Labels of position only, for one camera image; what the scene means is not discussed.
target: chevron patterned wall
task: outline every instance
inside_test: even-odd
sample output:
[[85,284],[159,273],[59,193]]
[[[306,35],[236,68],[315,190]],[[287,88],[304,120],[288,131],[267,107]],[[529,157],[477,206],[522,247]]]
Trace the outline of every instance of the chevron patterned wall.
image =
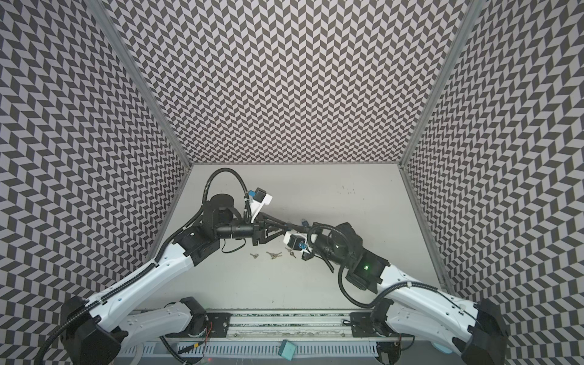
[[21,364],[66,298],[144,260],[185,168],[79,1],[3,2],[0,45],[0,363]]
[[407,169],[464,297],[514,364],[583,364],[584,4],[493,0]]
[[104,0],[196,162],[397,161],[468,0]]

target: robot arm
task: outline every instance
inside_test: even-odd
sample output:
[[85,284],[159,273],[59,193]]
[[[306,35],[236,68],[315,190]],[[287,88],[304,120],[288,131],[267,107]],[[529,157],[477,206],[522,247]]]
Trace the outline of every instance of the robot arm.
[[[245,190],[243,181],[236,175]],[[214,173],[207,182],[217,174]],[[363,248],[363,240],[348,223],[333,227],[314,223],[309,227],[287,224],[260,209],[272,197],[262,189],[246,192],[249,204],[242,217],[233,208],[233,198],[218,194],[205,201],[195,216],[161,246],[156,257],[111,287],[86,300],[72,297],[61,307],[61,326],[41,347],[35,364],[42,364],[51,342],[60,337],[74,364],[109,363],[119,351],[145,340],[187,331],[200,336],[209,319],[194,298],[183,298],[165,308],[130,315],[142,301],[169,281],[202,262],[219,249],[221,238],[251,238],[265,244],[284,235],[291,249],[302,259],[318,254],[333,272],[331,262],[340,265],[338,284],[353,304],[380,312],[378,332],[408,333],[450,348],[467,364],[503,364],[507,330],[499,308],[483,300],[479,304],[451,296],[422,284],[395,265]],[[342,287],[347,280],[362,290],[378,293],[368,304],[359,303]]]

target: black motor housing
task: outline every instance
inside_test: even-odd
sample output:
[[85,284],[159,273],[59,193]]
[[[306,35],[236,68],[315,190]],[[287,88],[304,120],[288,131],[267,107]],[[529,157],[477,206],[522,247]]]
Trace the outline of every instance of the black motor housing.
[[[85,308],[85,301],[77,296],[72,297],[61,306],[60,324]],[[119,328],[108,333],[96,324],[99,317],[91,318],[89,314],[82,316],[71,324],[63,334],[61,343],[75,365],[109,364],[120,352],[121,341],[128,332]]]

